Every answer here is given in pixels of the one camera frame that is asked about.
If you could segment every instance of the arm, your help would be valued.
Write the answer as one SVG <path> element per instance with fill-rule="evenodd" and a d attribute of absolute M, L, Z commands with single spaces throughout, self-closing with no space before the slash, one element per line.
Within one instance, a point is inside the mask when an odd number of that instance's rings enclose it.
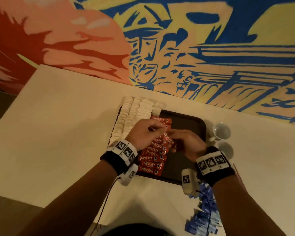
<path fill-rule="evenodd" d="M 172 151 L 182 150 L 193 162 L 206 154 L 208 146 L 192 131 L 171 129 L 168 134 L 173 139 L 177 139 L 177 142 L 181 142 L 178 148 L 172 146 Z M 225 233 L 228 236 L 242 236 L 243 233 L 246 236 L 286 236 L 240 185 L 231 168 L 218 171 L 205 175 L 205 181 L 212 186 Z"/>
<path fill-rule="evenodd" d="M 149 127 L 157 130 L 151 132 Z M 142 150 L 165 131 L 165 125 L 157 120 L 140 120 L 134 125 L 126 140 L 136 150 Z M 18 236 L 83 236 L 94 221 L 119 170 L 107 161 L 101 160 L 44 208 Z"/>

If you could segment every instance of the black wire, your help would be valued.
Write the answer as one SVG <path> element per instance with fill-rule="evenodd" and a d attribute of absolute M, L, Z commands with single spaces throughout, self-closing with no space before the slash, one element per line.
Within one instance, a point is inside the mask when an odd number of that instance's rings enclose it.
<path fill-rule="evenodd" d="M 113 182 L 112 186 L 110 187 L 110 189 L 109 189 L 109 191 L 108 191 L 108 193 L 107 193 L 106 200 L 105 200 L 104 206 L 103 206 L 103 208 L 102 208 L 102 212 L 101 212 L 101 214 L 100 214 L 100 216 L 99 216 L 99 218 L 98 218 L 98 221 L 97 221 L 97 223 L 96 223 L 96 225 L 95 225 L 95 228 L 94 228 L 93 231 L 91 232 L 90 236 L 92 236 L 92 234 L 94 233 L 94 230 L 97 228 L 98 222 L 99 222 L 99 220 L 101 219 L 101 216 L 102 216 L 102 213 L 103 213 L 104 207 L 105 207 L 105 205 L 106 205 L 106 202 L 107 202 L 107 199 L 108 199 L 109 193 L 110 193 L 111 189 L 113 188 L 114 184 L 116 183 L 116 181 L 117 181 L 118 179 L 120 179 L 120 177 L 118 177 L 117 179 L 115 179 L 115 181 Z"/>
<path fill-rule="evenodd" d="M 210 202 L 209 202 L 209 199 L 208 197 L 206 197 L 205 194 L 203 194 L 200 190 L 196 190 L 196 192 L 199 192 L 201 193 L 207 200 L 208 200 L 208 209 L 209 209 L 209 212 L 210 212 L 210 216 L 208 218 L 208 227 L 207 227 L 207 232 L 205 233 L 206 236 L 208 236 L 208 229 L 210 227 L 210 223 L 211 223 L 211 206 L 210 206 Z"/>

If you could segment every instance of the white cup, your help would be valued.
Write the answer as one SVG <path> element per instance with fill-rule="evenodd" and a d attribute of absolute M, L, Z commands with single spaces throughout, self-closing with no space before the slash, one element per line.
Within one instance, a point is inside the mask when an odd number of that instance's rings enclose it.
<path fill-rule="evenodd" d="M 212 127 L 214 136 L 209 139 L 210 142 L 217 140 L 226 140 L 231 136 L 231 130 L 224 123 L 214 124 Z"/>
<path fill-rule="evenodd" d="M 226 141 L 217 141 L 214 146 L 227 157 L 227 159 L 231 159 L 234 156 L 234 150 L 232 146 Z"/>

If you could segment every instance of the floor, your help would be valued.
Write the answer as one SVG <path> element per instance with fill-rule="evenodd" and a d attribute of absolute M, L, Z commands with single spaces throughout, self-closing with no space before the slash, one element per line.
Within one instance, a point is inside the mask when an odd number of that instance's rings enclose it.
<path fill-rule="evenodd" d="M 0 118 L 16 96 L 0 93 Z M 42 208 L 0 196 L 0 236 L 15 236 Z M 90 236 L 93 223 L 85 236 Z"/>

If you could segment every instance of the mural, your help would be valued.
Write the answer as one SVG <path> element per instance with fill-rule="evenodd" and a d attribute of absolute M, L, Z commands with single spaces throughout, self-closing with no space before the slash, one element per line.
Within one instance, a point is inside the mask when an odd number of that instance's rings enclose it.
<path fill-rule="evenodd" d="M 0 91 L 41 63 L 295 124 L 295 0 L 0 0 Z"/>

